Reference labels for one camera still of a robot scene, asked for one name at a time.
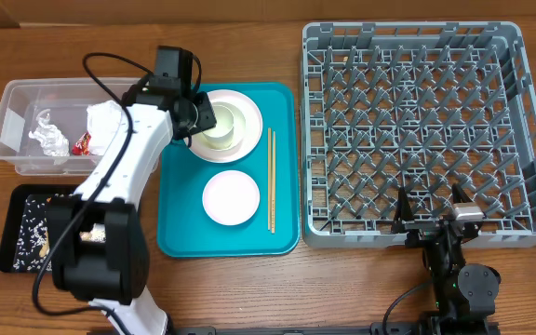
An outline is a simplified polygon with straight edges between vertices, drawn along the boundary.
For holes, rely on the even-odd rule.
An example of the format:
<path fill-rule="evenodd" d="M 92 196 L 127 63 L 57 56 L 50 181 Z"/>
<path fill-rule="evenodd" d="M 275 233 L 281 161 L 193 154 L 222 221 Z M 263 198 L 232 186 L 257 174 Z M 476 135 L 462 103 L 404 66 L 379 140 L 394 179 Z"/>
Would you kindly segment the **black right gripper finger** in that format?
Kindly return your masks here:
<path fill-rule="evenodd" d="M 391 226 L 391 232 L 393 234 L 405 233 L 405 225 L 409 223 L 413 223 L 413 212 L 405 188 L 400 187 L 398 190 L 396 210 Z"/>
<path fill-rule="evenodd" d="M 460 184 L 454 183 L 451 186 L 452 202 L 453 203 L 470 203 L 472 199 L 466 194 Z"/>

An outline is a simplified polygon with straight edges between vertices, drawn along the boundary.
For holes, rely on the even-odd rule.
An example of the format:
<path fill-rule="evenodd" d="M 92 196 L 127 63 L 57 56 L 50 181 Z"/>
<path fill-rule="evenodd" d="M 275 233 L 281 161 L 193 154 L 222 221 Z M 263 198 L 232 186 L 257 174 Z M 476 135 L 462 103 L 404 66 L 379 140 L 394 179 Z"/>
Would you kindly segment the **small pink bowl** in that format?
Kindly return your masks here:
<path fill-rule="evenodd" d="M 214 175 L 204 187 L 202 204 L 216 223 L 236 226 L 250 220 L 261 200 L 257 183 L 246 173 L 226 170 Z"/>

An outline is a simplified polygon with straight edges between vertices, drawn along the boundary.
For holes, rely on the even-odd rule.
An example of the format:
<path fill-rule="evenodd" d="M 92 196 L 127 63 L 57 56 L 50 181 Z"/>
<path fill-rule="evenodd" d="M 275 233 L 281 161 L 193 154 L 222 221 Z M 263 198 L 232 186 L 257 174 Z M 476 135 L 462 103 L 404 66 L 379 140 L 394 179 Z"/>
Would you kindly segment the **white napkin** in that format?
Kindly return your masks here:
<path fill-rule="evenodd" d="M 121 124 L 123 110 L 114 100 L 87 107 L 87 148 L 91 155 L 104 155 Z"/>

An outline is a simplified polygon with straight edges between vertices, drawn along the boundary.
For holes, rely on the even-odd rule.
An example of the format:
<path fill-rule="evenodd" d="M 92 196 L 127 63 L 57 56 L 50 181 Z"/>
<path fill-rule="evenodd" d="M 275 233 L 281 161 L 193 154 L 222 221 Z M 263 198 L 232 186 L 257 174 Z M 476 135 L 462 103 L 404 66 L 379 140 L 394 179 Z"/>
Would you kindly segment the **red snack wrapper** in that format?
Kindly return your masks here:
<path fill-rule="evenodd" d="M 84 133 L 72 148 L 72 155 L 90 155 L 89 142 L 91 136 L 88 132 Z"/>

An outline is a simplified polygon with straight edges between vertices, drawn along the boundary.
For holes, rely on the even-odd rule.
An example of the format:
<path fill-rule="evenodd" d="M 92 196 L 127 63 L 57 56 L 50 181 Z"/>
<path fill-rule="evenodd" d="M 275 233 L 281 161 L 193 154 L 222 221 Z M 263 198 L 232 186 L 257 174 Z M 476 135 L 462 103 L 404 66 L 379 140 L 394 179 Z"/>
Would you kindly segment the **foil wrapper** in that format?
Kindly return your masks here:
<path fill-rule="evenodd" d="M 53 157 L 69 156 L 69 141 L 60 129 L 50 123 L 50 110 L 45 109 L 36 117 L 37 127 L 28 136 L 39 142 L 43 154 Z"/>

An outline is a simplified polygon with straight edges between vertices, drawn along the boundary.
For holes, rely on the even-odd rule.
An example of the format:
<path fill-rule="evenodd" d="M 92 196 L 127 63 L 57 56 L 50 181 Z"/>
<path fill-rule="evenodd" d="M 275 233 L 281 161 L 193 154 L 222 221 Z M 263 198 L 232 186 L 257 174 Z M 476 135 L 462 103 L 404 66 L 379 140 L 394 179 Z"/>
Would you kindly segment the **rice and peanut scraps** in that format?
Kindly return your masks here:
<path fill-rule="evenodd" d="M 30 194 L 23 201 L 12 272 L 38 273 L 42 268 L 49 252 L 46 212 L 56 197 L 66 194 Z"/>

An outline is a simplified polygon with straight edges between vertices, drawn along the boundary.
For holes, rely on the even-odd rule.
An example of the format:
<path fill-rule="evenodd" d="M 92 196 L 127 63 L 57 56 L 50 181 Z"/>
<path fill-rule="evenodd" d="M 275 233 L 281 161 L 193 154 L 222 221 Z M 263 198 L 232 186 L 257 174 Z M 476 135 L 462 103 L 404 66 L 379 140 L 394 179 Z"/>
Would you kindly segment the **cream plastic cup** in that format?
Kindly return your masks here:
<path fill-rule="evenodd" d="M 203 135 L 208 145 L 217 149 L 224 149 L 231 145 L 235 134 L 235 117 L 233 112 L 222 104 L 213 105 L 216 126 L 205 130 Z"/>

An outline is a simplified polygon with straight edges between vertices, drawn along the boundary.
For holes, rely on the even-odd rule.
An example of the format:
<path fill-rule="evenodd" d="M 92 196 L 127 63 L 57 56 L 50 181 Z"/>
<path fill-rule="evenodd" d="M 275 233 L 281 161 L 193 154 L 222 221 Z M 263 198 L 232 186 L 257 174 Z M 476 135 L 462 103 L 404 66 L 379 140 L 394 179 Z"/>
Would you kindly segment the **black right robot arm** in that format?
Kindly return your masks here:
<path fill-rule="evenodd" d="M 349 124 L 336 110 L 304 114 L 301 124 L 306 243 L 385 248 L 397 238 L 406 248 L 419 248 L 436 309 L 405 330 L 498 333 L 487 318 L 495 312 L 501 277 L 462 254 L 462 242 L 477 237 L 485 218 L 464 189 L 452 184 L 451 201 L 434 208 L 436 192 L 423 187 L 423 154 L 394 146 L 394 127 Z"/>

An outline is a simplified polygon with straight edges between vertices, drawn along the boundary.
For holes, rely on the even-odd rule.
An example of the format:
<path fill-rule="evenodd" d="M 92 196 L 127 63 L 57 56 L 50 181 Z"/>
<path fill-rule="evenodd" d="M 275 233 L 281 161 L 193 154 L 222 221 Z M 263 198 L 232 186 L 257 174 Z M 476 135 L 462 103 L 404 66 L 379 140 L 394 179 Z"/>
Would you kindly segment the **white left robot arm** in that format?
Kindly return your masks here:
<path fill-rule="evenodd" d="M 160 46 L 154 68 L 123 95 L 93 79 L 118 104 L 119 124 L 85 181 L 49 204 L 49 252 L 32 289 L 39 313 L 56 315 L 39 301 L 41 282 L 51 274 L 57 289 L 85 302 L 67 315 L 101 312 L 119 334 L 174 333 L 171 317 L 147 288 L 150 253 L 139 205 L 165 147 L 216 124 L 208 95 L 199 89 L 201 77 L 193 52 Z"/>

